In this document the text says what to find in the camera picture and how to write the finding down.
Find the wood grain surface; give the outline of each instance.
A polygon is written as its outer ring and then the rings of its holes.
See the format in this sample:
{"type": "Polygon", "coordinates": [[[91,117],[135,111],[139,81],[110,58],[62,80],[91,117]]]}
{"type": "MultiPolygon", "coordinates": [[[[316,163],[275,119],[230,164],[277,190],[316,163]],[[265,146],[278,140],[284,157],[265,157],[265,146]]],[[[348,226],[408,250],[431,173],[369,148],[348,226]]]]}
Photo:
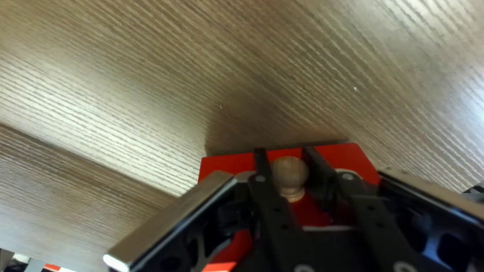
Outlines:
{"type": "Polygon", "coordinates": [[[0,125],[0,246],[77,272],[172,196],[0,125]]]}
{"type": "Polygon", "coordinates": [[[172,194],[206,152],[345,139],[464,190],[484,173],[482,10],[0,0],[0,122],[172,194]]]}

